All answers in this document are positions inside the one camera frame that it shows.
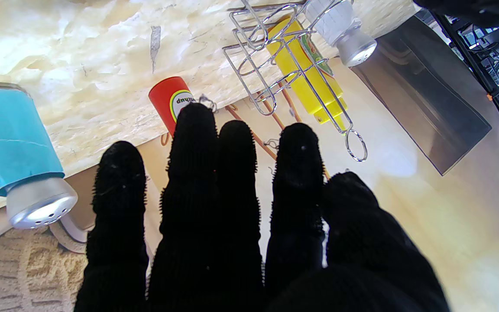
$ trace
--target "cream marble surface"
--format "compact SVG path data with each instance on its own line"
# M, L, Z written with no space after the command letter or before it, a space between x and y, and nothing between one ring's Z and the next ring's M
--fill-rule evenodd
M161 79L180 75L194 95L204 93L220 107L245 97L221 51L235 43L226 10L239 6L238 0L0 0L0 81L32 95L69 176L97 164L112 142L138 145L166 132L147 99ZM355 0L354 8L375 37L415 12L411 0Z

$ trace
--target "gloved hand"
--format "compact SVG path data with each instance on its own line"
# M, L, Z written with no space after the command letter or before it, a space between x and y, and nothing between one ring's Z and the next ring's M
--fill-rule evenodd
M146 293L144 164L130 143L113 144L97 170L75 311L448 311L432 267L365 183L347 172L323 185L318 139L304 124L281 134L263 274L255 171L244 122L217 136L209 109L182 110Z
M97 217L75 310L261 310L303 271L320 269L323 164L317 137L308 126L294 124L280 139L267 290L258 245L256 165L244 122L226 123L217 136L214 115L205 106L182 110L161 196L163 239L146 298L144 164L130 143L113 144L97 171Z

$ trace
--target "wooden stick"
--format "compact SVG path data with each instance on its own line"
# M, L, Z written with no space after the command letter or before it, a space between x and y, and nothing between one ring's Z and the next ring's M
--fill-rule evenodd
M263 98L263 95L260 94L259 92L257 93L257 96ZM273 108L269 104L269 101L265 100L265 101L263 101L263 104L265 104L265 107L267 107L267 109L269 110L269 112L273 111ZM277 122L277 124L279 124L279 127L281 127L281 129L284 130L285 126L282 123L281 119L277 116L277 113L273 113L273 118L275 119L275 121Z

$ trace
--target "yellow mustard bottle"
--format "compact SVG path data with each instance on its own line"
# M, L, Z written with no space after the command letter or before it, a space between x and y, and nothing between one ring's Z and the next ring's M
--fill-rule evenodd
M279 31L281 31L286 26L286 24L289 23L289 21L290 18L287 18L273 28L269 29L269 38L272 38L276 34L278 34ZM299 30L303 30L303 27L297 20L295 20L286 29L285 33L297 32ZM285 37L285 40L287 42L292 38L293 36L288 36ZM311 55L316 62L323 59L323 57L317 50L317 47L315 47L313 42L311 42L311 36L309 36L308 34L303 35L301 37L301 42L303 44L300 44L299 41L295 39L294 41L289 43L288 46L301 68L305 70L311 66L311 60L309 59L309 56L305 53L305 51L307 51L307 53L309 53L309 55ZM280 46L281 44L279 42L271 43L267 45L267 50L269 51L269 53L271 53L271 55L274 55L276 51L279 50ZM286 48L282 48L282 50L279 51L279 53L275 57L275 62L284 75L287 75L298 69L292 56L286 50ZM335 92L336 97L344 106L344 109L347 109L348 107L344 102L344 99L342 99L342 89L334 79L334 73L332 69L326 62L320 63L318 67L320 68L321 73L323 73L324 77L326 78L328 84L331 86L332 90ZM323 103L327 106L329 112L333 115L333 117L335 117L335 120L338 122L341 129L345 130L345 126L341 118L342 109L340 108L340 105L338 105L331 91L328 89L327 84L323 81L323 78L321 78L319 71L317 71L317 69L315 68L311 68L309 69L309 71L306 71L305 74L307 75L307 78L309 79L309 82L311 83L313 88L317 91L317 94L319 95ZM330 120L327 113L321 106L321 103L311 90L311 87L307 84L307 81L305 81L303 75L295 79L295 81L291 84L291 87L294 90L295 95L297 95L297 97L301 101L301 104L303 104L303 106L305 107L305 110L309 114L313 115L319 123L323 124Z

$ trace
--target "glove finger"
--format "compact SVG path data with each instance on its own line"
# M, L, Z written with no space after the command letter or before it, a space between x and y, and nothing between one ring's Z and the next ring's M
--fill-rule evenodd
M240 293L263 292L262 258L259 251L261 213L255 191L257 156L253 134L246 123L227 122L219 134L217 185L224 232L218 242L222 253L218 270L225 287Z
M142 306L148 257L144 242L144 163L129 142L102 156L94 186L95 227L87 236L76 311Z
M257 156L253 134L246 123L232 120L219 134L217 186L223 226L237 239L259 241L261 213L255 191Z
M218 289L216 251L220 227L214 168L218 146L214 115L202 104L184 107L178 116L161 194L163 234L151 269L148 299L166 309L190 306Z
M303 123L283 130L273 179L271 231L322 233L317 208L323 187L319 140Z
M204 235L218 230L217 145L211 110L199 103L184 107L172 141L168 185L161 195L163 235Z
M286 127L273 179L271 239L265 266L270 298L306 271L321 268L324 232L318 204L322 187L323 162L317 136L305 124Z

